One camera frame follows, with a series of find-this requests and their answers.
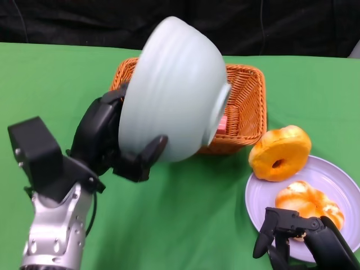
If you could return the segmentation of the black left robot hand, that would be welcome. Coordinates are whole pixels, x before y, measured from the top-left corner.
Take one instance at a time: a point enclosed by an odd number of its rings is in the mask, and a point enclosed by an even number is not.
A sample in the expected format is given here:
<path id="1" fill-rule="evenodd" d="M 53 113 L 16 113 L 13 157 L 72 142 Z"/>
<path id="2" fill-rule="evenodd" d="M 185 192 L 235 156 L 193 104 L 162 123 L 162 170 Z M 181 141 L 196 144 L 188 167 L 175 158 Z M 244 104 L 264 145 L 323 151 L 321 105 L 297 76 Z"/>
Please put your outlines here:
<path id="1" fill-rule="evenodd" d="M 82 117 L 67 154 L 101 176 L 109 169 L 132 182 L 149 179 L 150 168 L 163 153 L 168 137 L 159 135 L 139 154 L 121 151 L 119 122 L 128 83 L 95 99 Z"/>

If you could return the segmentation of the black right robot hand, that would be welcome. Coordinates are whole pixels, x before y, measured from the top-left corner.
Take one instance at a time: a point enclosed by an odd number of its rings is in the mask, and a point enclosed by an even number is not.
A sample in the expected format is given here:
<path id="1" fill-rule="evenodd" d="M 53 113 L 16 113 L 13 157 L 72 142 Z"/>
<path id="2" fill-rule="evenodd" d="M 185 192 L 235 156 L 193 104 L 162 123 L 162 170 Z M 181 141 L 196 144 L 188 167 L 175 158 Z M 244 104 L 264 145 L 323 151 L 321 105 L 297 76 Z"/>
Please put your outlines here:
<path id="1" fill-rule="evenodd" d="M 316 265 L 290 265 L 289 239 L 304 237 Z M 303 218 L 297 211 L 265 209 L 265 220 L 256 239 L 253 258 L 267 254 L 273 269 L 359 270 L 359 261 L 330 218 Z"/>

